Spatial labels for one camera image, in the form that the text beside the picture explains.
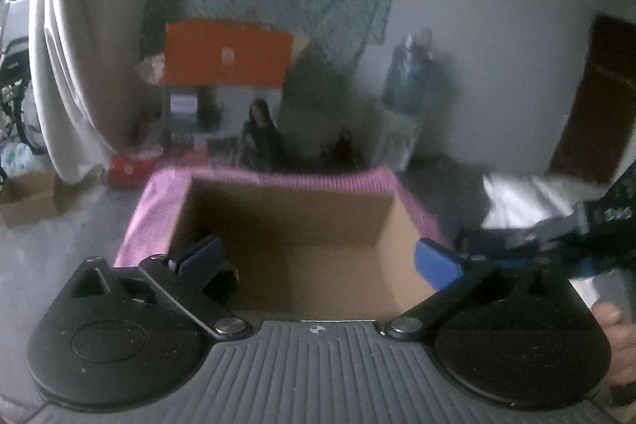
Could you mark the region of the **person's right hand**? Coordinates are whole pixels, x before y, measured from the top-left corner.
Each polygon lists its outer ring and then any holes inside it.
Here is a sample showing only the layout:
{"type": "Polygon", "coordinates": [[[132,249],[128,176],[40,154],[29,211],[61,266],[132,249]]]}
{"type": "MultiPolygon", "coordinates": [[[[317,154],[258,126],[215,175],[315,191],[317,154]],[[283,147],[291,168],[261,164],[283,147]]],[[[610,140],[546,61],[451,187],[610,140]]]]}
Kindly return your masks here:
{"type": "Polygon", "coordinates": [[[608,339],[611,361],[606,380],[610,386],[627,385],[635,381],[635,324],[621,321],[622,313],[610,302],[597,302],[592,308],[596,321],[608,339]]]}

